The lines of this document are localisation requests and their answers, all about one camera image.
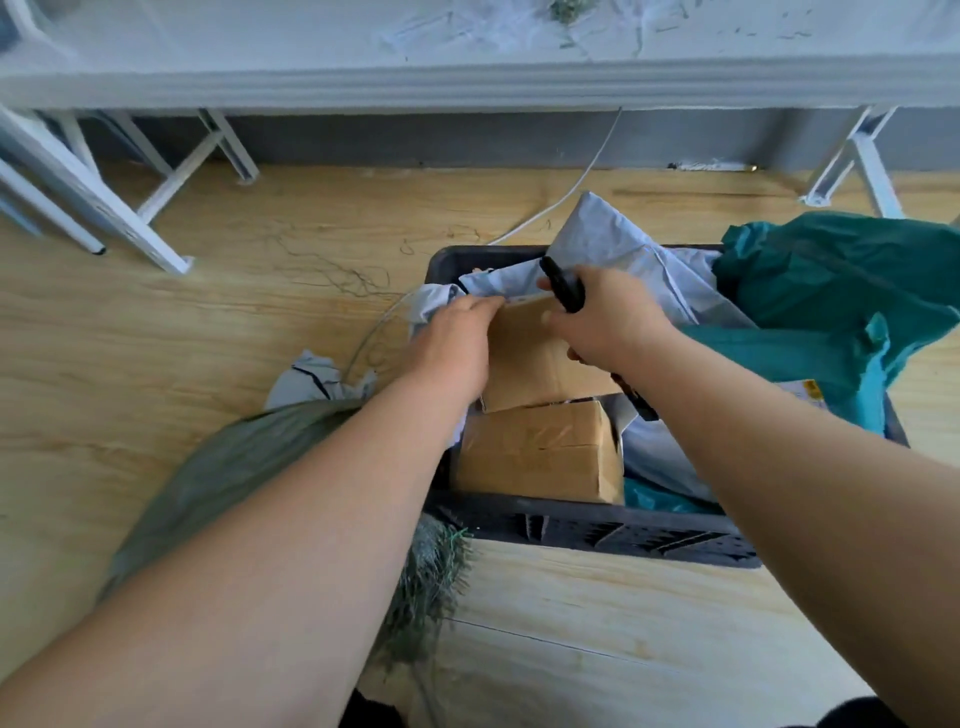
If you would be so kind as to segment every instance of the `plastic crate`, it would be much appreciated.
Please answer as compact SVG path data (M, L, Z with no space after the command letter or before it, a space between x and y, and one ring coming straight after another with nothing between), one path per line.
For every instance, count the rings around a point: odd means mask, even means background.
M690 246L721 250L721 246ZM437 251L427 283L454 283L473 270L505 268L541 257L546 246L455 245ZM886 438L907 445L890 400L884 403ZM605 503L460 493L450 490L450 452L434 475L424 508L476 538L514 544L647 556L719 566L760 566L754 546L726 516L662 513Z

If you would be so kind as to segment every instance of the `wood grain floor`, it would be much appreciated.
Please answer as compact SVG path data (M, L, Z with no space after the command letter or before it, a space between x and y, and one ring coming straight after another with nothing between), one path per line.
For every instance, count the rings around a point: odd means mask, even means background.
M0 675L84 614L110 554L197 443L263 404L304 347L346 363L445 245L482 243L558 198L559 170L205 166L159 216L197 264L161 273L0 220ZM108 169L132 201L156 180ZM960 176L895 180L946 222ZM588 187L666 244L803 211L761 174L594 172ZM518 235L548 243L573 202ZM842 209L868 211L851 184ZM405 326L360 357L389 379ZM893 399L914 447L960 463L960 336L911 361ZM449 726L764 726L812 722L867 688L764 570L480 543L470 589L425 675ZM365 689L425 724L410 675Z

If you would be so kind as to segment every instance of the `cardboard box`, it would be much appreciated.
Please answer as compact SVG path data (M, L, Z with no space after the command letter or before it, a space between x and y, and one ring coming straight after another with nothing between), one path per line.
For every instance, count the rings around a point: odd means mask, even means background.
M554 307L550 294L509 303L490 325L490 378L481 402L485 412L619 392L601 369L571 361L563 339L540 322Z
M472 415L453 488L622 504L619 433L628 423L614 429L596 400Z

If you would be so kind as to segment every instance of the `black handle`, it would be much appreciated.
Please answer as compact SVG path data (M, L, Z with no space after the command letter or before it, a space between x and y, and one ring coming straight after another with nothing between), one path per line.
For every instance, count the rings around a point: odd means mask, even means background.
M553 295L557 297L557 301L567 313L576 313L584 307L584 303L587 302L587 289L584 288L584 282L577 278L573 271L565 271L549 255L540 259L540 269L550 281ZM660 419L657 410L651 407L647 400L636 392L636 389L627 384L622 376L611 374L611 378L623 390L623 394L630 400L640 417L648 423Z

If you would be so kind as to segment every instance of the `person's right hand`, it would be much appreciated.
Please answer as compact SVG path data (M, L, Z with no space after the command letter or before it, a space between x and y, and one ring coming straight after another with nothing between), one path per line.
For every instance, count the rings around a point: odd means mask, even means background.
M584 307L571 314L558 303L543 317L544 325L570 345L570 358L608 372L624 371L652 338L676 331L640 279L613 268L578 265L573 270L587 291ZM547 279L537 286L550 290Z

